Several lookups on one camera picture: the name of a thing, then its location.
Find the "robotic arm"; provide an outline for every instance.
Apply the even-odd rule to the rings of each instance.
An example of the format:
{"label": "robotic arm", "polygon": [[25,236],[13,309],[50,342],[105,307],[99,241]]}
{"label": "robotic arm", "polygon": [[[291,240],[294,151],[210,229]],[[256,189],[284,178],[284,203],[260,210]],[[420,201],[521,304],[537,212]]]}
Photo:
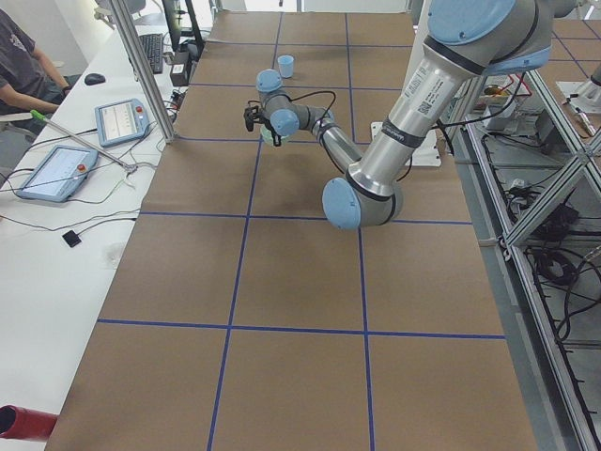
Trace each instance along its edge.
{"label": "robotic arm", "polygon": [[404,164],[469,78],[516,73],[543,66],[550,55],[554,17],[568,14],[577,0],[433,0],[424,59],[379,134],[364,154],[325,108],[297,105],[275,70],[257,76],[260,105],[247,108],[249,131],[265,124],[281,136],[311,132],[345,174],[330,180],[323,208],[339,228],[378,226],[402,207],[396,182]]}

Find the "blue cup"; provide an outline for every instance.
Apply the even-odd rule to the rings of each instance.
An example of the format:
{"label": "blue cup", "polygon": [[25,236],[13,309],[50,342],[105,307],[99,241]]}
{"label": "blue cup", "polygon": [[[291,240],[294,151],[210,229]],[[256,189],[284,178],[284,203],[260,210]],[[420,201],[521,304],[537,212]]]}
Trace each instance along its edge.
{"label": "blue cup", "polygon": [[294,56],[290,54],[278,56],[278,67],[282,78],[290,78],[294,73]]}

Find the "dark t-shirt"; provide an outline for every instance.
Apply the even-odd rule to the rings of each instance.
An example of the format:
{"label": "dark t-shirt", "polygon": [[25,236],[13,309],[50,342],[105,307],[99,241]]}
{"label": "dark t-shirt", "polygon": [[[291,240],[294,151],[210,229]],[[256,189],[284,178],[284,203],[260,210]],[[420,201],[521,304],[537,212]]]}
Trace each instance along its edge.
{"label": "dark t-shirt", "polygon": [[[10,84],[22,94],[39,97],[46,73],[32,56],[36,43],[0,9],[0,87]],[[0,101],[0,114],[19,111]]]}

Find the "white desk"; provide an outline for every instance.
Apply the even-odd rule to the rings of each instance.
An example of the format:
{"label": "white desk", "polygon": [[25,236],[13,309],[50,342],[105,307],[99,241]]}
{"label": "white desk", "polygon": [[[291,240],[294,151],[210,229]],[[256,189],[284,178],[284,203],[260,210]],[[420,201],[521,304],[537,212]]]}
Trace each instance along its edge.
{"label": "white desk", "polygon": [[[158,27],[140,27],[139,33],[161,32]],[[105,75],[106,83],[86,86],[89,72]],[[173,87],[169,67],[156,76],[165,100]],[[60,106],[53,120],[72,132],[96,127],[94,107],[113,101],[137,98],[147,105],[143,90],[132,76],[131,65],[117,33],[113,34],[89,65],[80,82]],[[59,136],[49,127],[39,141]],[[85,137],[98,144],[96,134]],[[70,140],[63,143],[78,146]],[[51,143],[35,147],[25,154],[18,168],[35,167],[53,148]],[[111,148],[121,155],[133,143]],[[133,151],[138,162],[158,163],[163,141],[155,128]],[[98,165],[108,164],[100,157]],[[124,171],[110,164],[90,174],[75,198],[99,201],[123,179]],[[25,201],[10,192],[0,193],[3,215],[30,224],[58,227],[83,221],[95,215],[140,207],[154,171],[141,167],[125,184],[99,205],[79,202],[64,204]],[[14,177],[20,186],[26,177]],[[122,214],[117,217],[135,217]],[[95,224],[73,227],[77,232]],[[82,235],[82,243],[69,248],[61,236],[67,231],[35,230],[0,219],[0,406],[19,405],[40,411],[59,413],[71,381],[94,327],[105,295],[116,272],[112,258],[129,239],[133,221],[99,225]],[[41,450],[44,443],[15,440],[0,441],[5,451]]]}

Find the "person's arm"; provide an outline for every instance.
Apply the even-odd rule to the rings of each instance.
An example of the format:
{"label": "person's arm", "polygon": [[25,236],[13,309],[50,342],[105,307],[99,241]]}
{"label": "person's arm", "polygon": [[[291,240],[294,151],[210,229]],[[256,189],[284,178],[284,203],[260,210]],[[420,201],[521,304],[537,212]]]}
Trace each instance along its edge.
{"label": "person's arm", "polygon": [[53,79],[53,81],[58,85],[58,87],[60,87],[61,89],[69,87],[69,83],[67,83],[65,77],[63,77],[60,74],[60,72],[54,66],[52,60],[44,52],[42,52],[37,45],[36,47],[34,47],[34,51],[31,55],[37,59],[44,71],[48,74],[50,78]]}
{"label": "person's arm", "polygon": [[43,114],[54,113],[58,108],[58,105],[49,103],[48,101],[41,101],[35,97],[21,94],[15,91],[10,84],[0,87],[0,100],[15,108],[25,111],[38,110]]}

